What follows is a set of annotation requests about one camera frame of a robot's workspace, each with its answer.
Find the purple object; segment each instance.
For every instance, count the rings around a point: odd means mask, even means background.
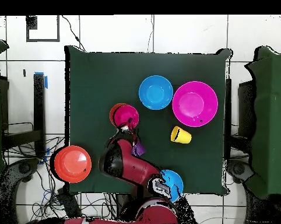
[[[187,82],[177,89],[173,97],[176,118],[190,127],[200,127],[210,122],[217,107],[216,93],[203,82]]]
[[[139,138],[137,143],[133,146],[132,148],[132,154],[135,156],[141,156],[142,154],[144,154],[146,152],[145,147],[142,145],[142,143],[140,142]]]

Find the black frame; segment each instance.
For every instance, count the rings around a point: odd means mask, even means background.
[[[231,79],[226,79],[226,99],[224,104],[224,143],[223,159],[227,161],[231,158],[231,148],[236,148],[244,153],[251,154],[251,141],[242,136],[231,136]]]
[[[59,42],[59,15],[57,15],[57,38],[30,38],[30,29],[37,29],[37,16],[26,16],[27,42]]]
[[[1,91],[2,95],[2,112],[3,125],[8,123],[8,88]],[[34,75],[34,130],[20,132],[15,134],[5,134],[2,138],[2,146],[4,150],[27,144],[35,143],[36,156],[43,158],[45,155],[45,112],[44,112],[44,75]]]

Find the wheel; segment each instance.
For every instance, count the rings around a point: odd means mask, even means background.
[[[22,182],[27,183],[27,182],[29,182],[31,180],[31,178],[32,178],[32,175],[29,175],[29,176],[23,178]]]

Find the white tiled floor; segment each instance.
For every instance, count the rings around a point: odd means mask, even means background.
[[[215,53],[221,48],[233,50],[230,65],[232,79],[232,123],[238,124],[238,84],[251,79],[244,65],[252,61],[254,50],[260,45],[269,45],[281,53],[281,16],[275,15],[155,15],[154,33],[151,15],[115,15],[115,16],[65,16],[69,19],[73,32],[80,37],[87,52],[135,51],[156,53]],[[64,135],[65,117],[65,81],[64,46],[79,43],[71,33],[69,23],[60,18],[60,42],[26,42],[25,16],[0,16],[0,39],[9,45],[6,53],[0,55],[1,75],[8,76],[9,121],[33,122],[33,74],[44,72],[48,76],[48,89],[45,89],[46,133],[47,139]],[[38,30],[31,30],[31,38],[50,39],[57,26],[55,16],[38,18]],[[28,131],[30,125],[11,127],[10,131]],[[12,157],[9,162],[18,158]],[[43,185],[48,188],[48,175],[45,165],[39,165],[38,171]],[[17,192],[17,212],[20,224],[28,222],[32,213],[32,204],[41,202],[43,190],[37,173],[28,183],[21,183]],[[242,224],[245,217],[245,194],[242,185],[232,183],[227,174],[227,186],[230,194],[187,195],[193,206],[195,217],[201,224]],[[103,198],[102,194],[82,194],[78,198],[82,208]],[[83,210],[86,215],[101,215],[102,202],[96,209],[89,206]],[[108,213],[106,206],[103,212]]]

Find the bowl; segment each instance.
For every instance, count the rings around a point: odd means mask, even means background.
[[[91,171],[91,158],[81,147],[70,145],[59,151],[54,159],[57,175],[70,183],[84,180]]]
[[[175,202],[179,198],[179,194],[183,193],[183,181],[182,178],[176,172],[172,170],[162,170],[162,178],[166,181],[165,185],[171,189],[171,202]]]
[[[163,109],[170,104],[172,98],[173,87],[163,76],[149,76],[140,84],[139,99],[148,109]]]
[[[114,106],[111,108],[111,110],[110,110],[110,121],[111,121],[111,123],[112,123],[114,126],[116,126],[115,123],[114,123],[114,120],[113,120],[114,112],[116,111],[117,108],[119,108],[119,107],[121,107],[121,106],[124,106],[124,105],[127,105],[127,104],[126,104],[126,103],[117,103],[117,104],[114,105]]]
[[[113,122],[116,127],[128,125],[129,129],[133,129],[137,126],[139,121],[138,111],[130,106],[123,105],[118,107],[113,114]]]
[[[203,82],[187,82],[173,97],[173,112],[177,120],[190,127],[200,127],[210,122],[218,107],[214,90]]]

